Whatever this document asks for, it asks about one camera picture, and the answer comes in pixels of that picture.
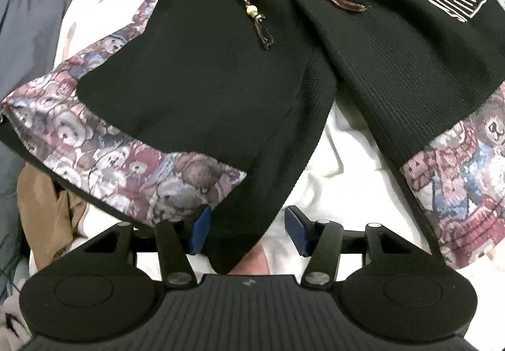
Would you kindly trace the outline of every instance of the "blue gripper pad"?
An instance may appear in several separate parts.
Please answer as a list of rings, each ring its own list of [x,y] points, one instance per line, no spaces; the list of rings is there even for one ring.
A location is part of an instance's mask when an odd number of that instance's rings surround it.
[[[211,214],[212,210],[207,206],[191,224],[191,237],[188,241],[189,254],[195,255],[201,252],[211,229]]]
[[[305,226],[290,207],[284,210],[284,228],[291,237],[298,254],[304,257],[309,256],[311,253]]]

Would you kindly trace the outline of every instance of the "silver screw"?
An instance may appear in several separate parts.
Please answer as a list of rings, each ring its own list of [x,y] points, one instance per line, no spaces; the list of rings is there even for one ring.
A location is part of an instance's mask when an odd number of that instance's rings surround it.
[[[188,273],[171,273],[167,277],[167,282],[172,285],[185,285],[191,281],[191,275]]]
[[[329,283],[330,280],[331,278],[328,274],[320,273],[319,271],[309,273],[305,276],[305,281],[313,285],[325,285]]]

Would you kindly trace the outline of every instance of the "ridged black surface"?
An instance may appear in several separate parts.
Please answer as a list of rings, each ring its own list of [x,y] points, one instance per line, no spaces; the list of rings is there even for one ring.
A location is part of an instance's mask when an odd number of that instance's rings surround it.
[[[142,327],[96,344],[37,337],[24,351],[476,351],[462,338],[430,345],[388,343],[350,323],[330,294],[292,276],[206,276],[168,293]]]

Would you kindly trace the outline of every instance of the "yellow bead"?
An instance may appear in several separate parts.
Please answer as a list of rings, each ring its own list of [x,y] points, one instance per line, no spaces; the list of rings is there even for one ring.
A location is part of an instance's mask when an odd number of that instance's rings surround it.
[[[247,8],[246,8],[246,12],[249,16],[252,16],[252,14],[254,12],[258,13],[258,8],[255,7],[254,5],[249,5]]]

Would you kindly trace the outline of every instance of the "gray fabric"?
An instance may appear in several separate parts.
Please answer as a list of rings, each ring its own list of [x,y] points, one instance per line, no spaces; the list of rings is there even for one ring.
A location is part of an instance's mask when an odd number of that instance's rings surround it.
[[[0,0],[0,100],[50,72],[71,0]],[[0,301],[22,240],[16,185],[24,160],[0,143]]]

